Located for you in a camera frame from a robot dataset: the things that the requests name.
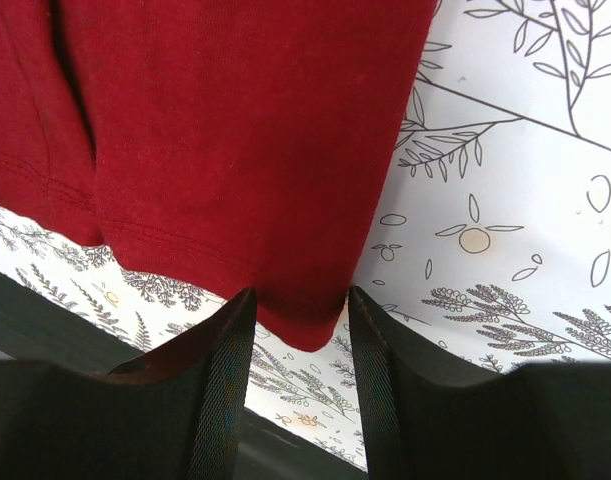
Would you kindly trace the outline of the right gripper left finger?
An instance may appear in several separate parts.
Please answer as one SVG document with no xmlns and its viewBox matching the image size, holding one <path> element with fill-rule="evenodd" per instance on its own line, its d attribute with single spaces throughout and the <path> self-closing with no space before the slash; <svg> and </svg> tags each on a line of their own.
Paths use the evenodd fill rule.
<svg viewBox="0 0 611 480">
<path fill-rule="evenodd" d="M 0 360 L 0 479 L 229 479 L 257 298 L 107 373 Z"/>
</svg>

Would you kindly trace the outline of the red t shirt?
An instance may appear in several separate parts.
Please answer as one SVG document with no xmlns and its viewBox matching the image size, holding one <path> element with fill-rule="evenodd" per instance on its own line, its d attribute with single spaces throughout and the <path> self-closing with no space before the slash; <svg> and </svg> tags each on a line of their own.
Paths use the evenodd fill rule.
<svg viewBox="0 0 611 480">
<path fill-rule="evenodd" d="M 0 1 L 0 206 L 314 352 L 363 251 L 432 1 Z"/>
</svg>

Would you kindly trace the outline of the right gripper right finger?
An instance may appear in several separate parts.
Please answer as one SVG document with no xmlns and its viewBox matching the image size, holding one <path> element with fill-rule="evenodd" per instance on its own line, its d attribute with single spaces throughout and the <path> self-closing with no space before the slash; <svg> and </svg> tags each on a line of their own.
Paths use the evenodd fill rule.
<svg viewBox="0 0 611 480">
<path fill-rule="evenodd" d="M 348 294 L 373 479 L 611 479 L 611 364 L 497 374 Z"/>
</svg>

